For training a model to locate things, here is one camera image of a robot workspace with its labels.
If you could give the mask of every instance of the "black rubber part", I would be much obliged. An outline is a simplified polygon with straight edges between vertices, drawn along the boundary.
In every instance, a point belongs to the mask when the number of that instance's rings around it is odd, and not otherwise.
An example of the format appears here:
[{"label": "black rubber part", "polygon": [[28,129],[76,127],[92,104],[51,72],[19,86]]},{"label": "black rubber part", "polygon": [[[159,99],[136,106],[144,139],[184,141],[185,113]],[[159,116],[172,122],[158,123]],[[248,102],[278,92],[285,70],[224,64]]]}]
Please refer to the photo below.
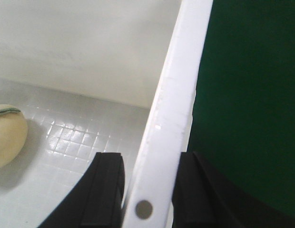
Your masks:
[{"label": "black rubber part", "polygon": [[124,192],[119,153],[97,153],[91,165],[39,228],[119,228]]},{"label": "black rubber part", "polygon": [[174,228],[295,228],[295,219],[229,181],[201,154],[181,153]]}]

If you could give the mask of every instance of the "white plastic strip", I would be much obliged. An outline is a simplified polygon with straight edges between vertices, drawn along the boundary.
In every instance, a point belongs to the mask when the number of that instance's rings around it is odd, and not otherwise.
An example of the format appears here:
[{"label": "white plastic strip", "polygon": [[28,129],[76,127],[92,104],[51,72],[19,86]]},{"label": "white plastic strip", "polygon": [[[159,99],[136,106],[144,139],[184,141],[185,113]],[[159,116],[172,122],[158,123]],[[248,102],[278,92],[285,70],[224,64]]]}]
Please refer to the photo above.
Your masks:
[{"label": "white plastic strip", "polygon": [[123,228],[166,225],[212,2],[181,3],[127,192]]}]

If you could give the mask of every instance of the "green wall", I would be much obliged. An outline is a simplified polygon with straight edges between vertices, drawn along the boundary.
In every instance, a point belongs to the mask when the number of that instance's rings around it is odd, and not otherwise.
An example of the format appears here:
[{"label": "green wall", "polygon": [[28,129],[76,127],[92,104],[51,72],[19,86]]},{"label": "green wall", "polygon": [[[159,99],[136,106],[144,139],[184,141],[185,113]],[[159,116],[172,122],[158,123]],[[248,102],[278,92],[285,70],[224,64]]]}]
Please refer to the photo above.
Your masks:
[{"label": "green wall", "polygon": [[188,151],[295,218],[295,0],[215,0]]}]

